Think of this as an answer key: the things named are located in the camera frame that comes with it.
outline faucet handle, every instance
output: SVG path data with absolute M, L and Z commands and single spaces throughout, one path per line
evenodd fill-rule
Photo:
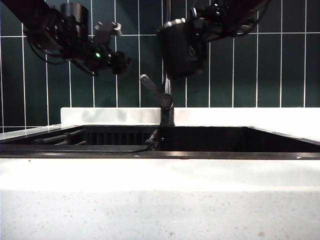
M 154 95 L 161 94 L 155 83 L 146 74 L 140 76 L 140 82 Z
M 155 83 L 146 75 L 140 76 L 140 82 L 156 97 L 157 105 L 162 109 L 170 109 L 173 105 L 173 98 L 170 94 L 159 91 Z

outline green tile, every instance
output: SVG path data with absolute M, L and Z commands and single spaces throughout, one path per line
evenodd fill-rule
M 19 130 L 24 130 L 24 127 L 5 127 L 4 128 L 4 133 L 9 133 L 9 132 L 15 132 Z
M 233 39 L 211 43 L 210 106 L 232 107 Z
M 306 39 L 306 107 L 320 107 L 320 34 Z
M 204 62 L 203 73 L 187 78 L 187 106 L 190 108 L 209 106 L 209 55 Z
M 69 64 L 48 65 L 49 124 L 59 124 L 60 109 L 70 107 Z
M 271 1 L 266 14 L 259 23 L 260 33 L 278 33 L 281 32 L 281 1 Z
M 156 34 L 161 26 L 161 1 L 139 0 L 140 6 L 140 34 Z
M 118 106 L 139 107 L 139 53 L 138 37 L 117 37 L 117 50 L 131 58 L 128 70 L 118 76 Z
M 46 126 L 46 63 L 39 59 L 24 41 L 25 112 L 27 126 Z
M 177 108 L 184 108 L 186 106 L 186 79 L 175 79 L 171 84 L 174 106 Z
M 283 36 L 282 107 L 304 105 L 304 34 Z
M 141 74 L 147 74 L 160 90 L 162 84 L 162 55 L 158 38 L 156 36 L 141 36 L 140 46 Z M 155 96 L 143 84 L 141 85 L 141 106 L 157 106 Z
M 0 3 L 1 36 L 22 36 L 22 27 L 19 19 L 5 6 Z
M 186 0 L 172 1 L 172 19 L 181 19 L 186 17 Z
M 71 64 L 72 107 L 90 108 L 94 106 L 93 78 Z
M 115 6 L 116 21 L 122 24 L 122 33 L 138 34 L 138 0 L 117 0 Z
M 5 126 L 24 126 L 22 37 L 2 38 L 2 86 Z
M 115 21 L 115 1 L 114 0 L 93 0 L 92 1 L 93 27 L 98 22 Z
M 109 46 L 115 50 L 115 37 L 112 37 Z M 94 97 L 95 106 L 98 108 L 111 108 L 117 106 L 116 98 L 116 75 L 112 74 L 111 69 L 100 72 L 94 78 Z
M 257 36 L 235 39 L 234 107 L 256 106 Z
M 305 0 L 283 1 L 283 32 L 296 33 L 305 31 Z
M 280 105 L 281 36 L 259 35 L 258 107 Z
M 307 26 L 308 32 L 320 32 L 320 0 L 307 0 Z

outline kitchen sink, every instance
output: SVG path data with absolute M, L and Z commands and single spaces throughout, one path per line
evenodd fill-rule
M 0 141 L 2 157 L 63 157 L 66 154 L 137 157 L 149 154 L 155 158 L 173 157 L 177 153 L 184 158 L 211 158 L 214 153 L 216 157 L 217 153 L 224 153 L 224 156 L 251 154 L 251 158 L 252 153 L 318 153 L 316 156 L 320 157 L 320 142 L 254 127 L 100 125 L 48 130 Z

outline black faucet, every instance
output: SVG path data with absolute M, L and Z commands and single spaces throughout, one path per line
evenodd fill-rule
M 160 126 L 173 127 L 175 125 L 175 110 L 171 81 L 167 77 L 162 83 L 162 91 L 157 89 L 155 83 L 146 75 L 140 76 L 140 82 L 156 97 L 156 103 L 161 108 Z

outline faucet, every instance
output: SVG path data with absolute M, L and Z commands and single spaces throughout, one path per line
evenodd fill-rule
M 173 127 L 175 125 L 175 110 L 171 81 L 166 77 L 162 83 L 161 91 L 146 74 L 140 76 L 140 82 L 155 95 L 156 103 L 161 108 L 160 126 Z
M 162 0 L 164 6 L 164 20 L 169 22 L 172 20 L 172 0 Z M 140 81 L 151 91 L 156 97 L 156 103 L 161 108 L 160 126 L 173 127 L 175 125 L 175 109 L 173 100 L 173 88 L 168 75 L 165 75 L 161 91 L 159 91 L 154 82 L 146 75 L 140 76 Z

